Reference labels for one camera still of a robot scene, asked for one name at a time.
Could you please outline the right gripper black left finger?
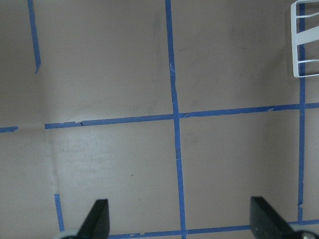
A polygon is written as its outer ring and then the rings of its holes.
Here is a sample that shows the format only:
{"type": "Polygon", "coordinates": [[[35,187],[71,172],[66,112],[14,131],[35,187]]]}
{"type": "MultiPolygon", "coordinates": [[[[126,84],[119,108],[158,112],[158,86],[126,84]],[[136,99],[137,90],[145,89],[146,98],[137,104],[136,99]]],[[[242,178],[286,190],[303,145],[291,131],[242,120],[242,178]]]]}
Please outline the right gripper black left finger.
{"type": "Polygon", "coordinates": [[[107,199],[96,200],[80,227],[80,239],[107,239],[110,233],[109,204],[107,199]]]}

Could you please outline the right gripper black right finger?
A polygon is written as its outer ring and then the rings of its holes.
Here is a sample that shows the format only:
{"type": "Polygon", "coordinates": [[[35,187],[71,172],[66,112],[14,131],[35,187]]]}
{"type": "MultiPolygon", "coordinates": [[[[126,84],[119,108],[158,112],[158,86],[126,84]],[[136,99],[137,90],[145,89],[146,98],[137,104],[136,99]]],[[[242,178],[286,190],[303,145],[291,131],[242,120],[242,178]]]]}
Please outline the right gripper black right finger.
{"type": "Polygon", "coordinates": [[[298,233],[263,197],[251,197],[251,232],[256,239],[298,238],[298,233]]]}

